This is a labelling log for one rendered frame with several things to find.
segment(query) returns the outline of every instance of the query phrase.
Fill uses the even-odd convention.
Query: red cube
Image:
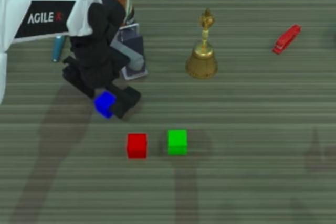
[[[127,136],[127,156],[128,158],[147,157],[147,134],[132,133]]]

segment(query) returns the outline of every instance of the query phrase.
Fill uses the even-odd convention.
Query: red object
[[[283,35],[279,37],[275,46],[273,47],[273,52],[275,52],[276,54],[282,53],[300,32],[301,26],[293,25]]]
[[[147,134],[133,133],[127,136],[128,158],[147,158]]]

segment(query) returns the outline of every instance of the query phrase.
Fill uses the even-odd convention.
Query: green cube
[[[168,155],[187,155],[187,130],[168,130]]]

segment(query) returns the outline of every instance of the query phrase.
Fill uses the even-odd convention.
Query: wooden tabletop
[[[65,83],[52,40],[10,49],[0,223],[335,223],[335,0],[134,4],[150,74],[128,83],[143,101],[126,122]],[[202,81],[184,65],[206,7],[219,72]],[[293,24],[301,34],[275,55]],[[188,129],[188,157],[166,156],[174,128]],[[132,132],[148,134],[146,161],[126,158]]]

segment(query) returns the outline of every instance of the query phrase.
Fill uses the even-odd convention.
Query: cube
[[[168,155],[187,155],[187,130],[168,130]]]
[[[147,134],[144,133],[128,134],[127,156],[130,159],[147,158]]]
[[[116,97],[109,91],[104,91],[94,100],[94,106],[98,113],[109,119],[113,116],[113,113],[109,110],[116,102]]]

